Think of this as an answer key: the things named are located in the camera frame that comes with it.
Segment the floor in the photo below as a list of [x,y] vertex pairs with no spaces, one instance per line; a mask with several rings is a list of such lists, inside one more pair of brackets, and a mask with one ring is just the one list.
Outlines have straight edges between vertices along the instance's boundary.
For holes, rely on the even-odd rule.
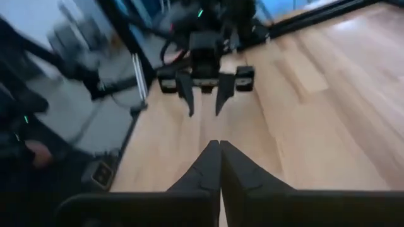
[[[274,15],[292,10],[293,1],[264,1]],[[301,7],[306,0],[298,0]],[[178,15],[183,9],[173,6],[170,15]],[[169,16],[162,21],[169,25]],[[158,58],[163,41],[156,37],[146,37],[143,49],[154,67],[161,65]],[[127,51],[104,61],[100,76],[106,81],[133,75],[130,55]],[[67,80],[42,78],[30,82],[30,86],[50,103],[46,115],[39,118],[64,139],[89,153],[104,152],[119,148],[131,123],[129,112],[117,105],[113,99],[91,102],[86,89],[79,83]],[[118,102],[131,106],[139,103],[137,89],[116,96]]]
[[228,140],[297,189],[404,189],[402,9],[375,4],[223,59],[248,64],[255,90],[218,117],[194,89],[195,115],[154,85],[113,191],[161,191],[209,140]]

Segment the white wall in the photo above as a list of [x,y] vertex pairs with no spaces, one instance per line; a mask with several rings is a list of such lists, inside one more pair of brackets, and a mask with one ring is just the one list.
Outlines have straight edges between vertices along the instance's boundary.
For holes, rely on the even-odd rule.
[[[0,14],[11,25],[23,34],[36,40],[51,50],[47,35],[53,27],[65,21],[59,11],[60,0],[0,0]],[[73,14],[78,16],[80,11],[73,9]],[[59,72],[52,66],[39,59],[34,60],[47,76],[53,77]]]

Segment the hand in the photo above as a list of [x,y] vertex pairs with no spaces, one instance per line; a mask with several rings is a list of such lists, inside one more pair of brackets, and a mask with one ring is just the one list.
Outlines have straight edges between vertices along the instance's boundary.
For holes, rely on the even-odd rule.
[[35,153],[35,159],[32,165],[35,168],[45,168],[53,162],[53,156],[49,149],[41,142],[28,140],[25,141],[27,148]]

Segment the parallel jaw gripper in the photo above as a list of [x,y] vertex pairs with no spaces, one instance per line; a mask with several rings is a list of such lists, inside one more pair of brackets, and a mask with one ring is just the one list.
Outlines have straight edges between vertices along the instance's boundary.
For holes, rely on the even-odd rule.
[[218,87],[216,99],[216,116],[220,113],[226,101],[234,96],[234,90],[248,92],[254,86],[254,68],[239,66],[236,74],[219,73],[210,78],[193,78],[192,74],[179,71],[173,74],[158,73],[158,82],[163,93],[178,93],[189,107],[189,116],[194,114],[194,95],[192,87],[200,87],[203,93],[211,93]]

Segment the black metal rail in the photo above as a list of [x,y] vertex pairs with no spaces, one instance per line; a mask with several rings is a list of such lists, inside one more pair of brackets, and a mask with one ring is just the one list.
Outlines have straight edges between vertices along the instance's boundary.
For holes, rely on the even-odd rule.
[[[102,11],[108,17],[109,21],[112,23],[112,26],[115,28],[115,31],[124,42],[125,46],[128,48],[128,51],[132,54],[138,54],[143,73],[146,79],[146,85],[149,88],[152,85],[153,80],[156,78],[156,71],[153,69],[150,61],[146,57],[146,54],[143,52],[140,44],[138,43],[136,37],[131,31],[128,22],[125,20],[125,16],[122,11],[119,9],[118,5],[114,0],[97,0],[98,5],[101,7]],[[135,11],[136,8],[129,8],[131,14],[134,16],[138,16],[138,12]]]
[[315,25],[337,16],[350,13],[357,9],[380,2],[380,0],[341,0],[326,6],[302,13],[301,15],[281,21],[269,27],[270,37],[277,38],[282,35]]
[[393,6],[397,6],[400,8],[404,8],[403,0],[384,0],[386,3],[392,4]]

